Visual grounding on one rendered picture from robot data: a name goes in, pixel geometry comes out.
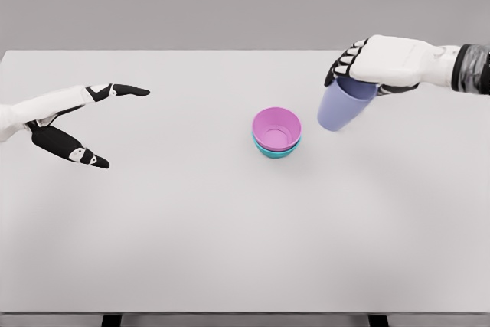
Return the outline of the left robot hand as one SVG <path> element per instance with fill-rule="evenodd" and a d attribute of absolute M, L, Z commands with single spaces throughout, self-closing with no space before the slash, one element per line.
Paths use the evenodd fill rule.
<path fill-rule="evenodd" d="M 109 168 L 109 162 L 84 146 L 79 140 L 53 126 L 59 116 L 88 104 L 117 96 L 148 96 L 149 90 L 131 85 L 105 83 L 75 86 L 17 103 L 11 107 L 13 120 L 31 132 L 31 141 L 39 148 L 69 162 Z"/>

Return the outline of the teal bowl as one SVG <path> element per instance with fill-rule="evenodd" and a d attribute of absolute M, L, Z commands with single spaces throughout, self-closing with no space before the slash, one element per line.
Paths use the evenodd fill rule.
<path fill-rule="evenodd" d="M 287 150 L 284 150 L 284 151 L 271 151 L 271 150 L 268 150 L 264 147 L 262 147 L 256 140 L 256 137 L 255 136 L 252 136 L 252 139 L 253 139 L 253 143 L 254 145 L 256 146 L 256 148 L 263 154 L 265 155 L 267 158 L 270 158 L 270 159 L 281 159 L 281 158 L 285 158 L 286 156 L 290 155 L 301 143 L 302 141 L 302 138 L 299 138 L 298 142 L 292 146 L 290 149 L 287 149 Z"/>

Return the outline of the pink bowl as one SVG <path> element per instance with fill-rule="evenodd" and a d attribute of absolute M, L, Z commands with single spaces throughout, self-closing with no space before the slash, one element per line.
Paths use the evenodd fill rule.
<path fill-rule="evenodd" d="M 259 111 L 252 120 L 252 135 L 271 152 L 285 152 L 301 138 L 302 123 L 291 110 L 273 106 Z"/>

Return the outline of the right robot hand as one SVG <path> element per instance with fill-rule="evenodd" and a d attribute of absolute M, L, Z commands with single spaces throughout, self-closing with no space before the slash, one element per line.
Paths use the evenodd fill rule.
<path fill-rule="evenodd" d="M 324 86 L 341 77 L 377 84 L 381 95 L 407 92 L 420 83 L 443 86 L 446 78 L 436 51 L 425 41 L 373 35 L 342 52 L 330 66 Z"/>

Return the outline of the lavender blue cup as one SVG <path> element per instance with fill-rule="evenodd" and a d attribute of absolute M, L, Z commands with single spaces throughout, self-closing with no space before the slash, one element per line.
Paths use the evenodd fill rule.
<path fill-rule="evenodd" d="M 321 127 L 335 132 L 348 125 L 376 97 L 378 85 L 350 77 L 338 77 L 324 92 L 318 108 Z"/>

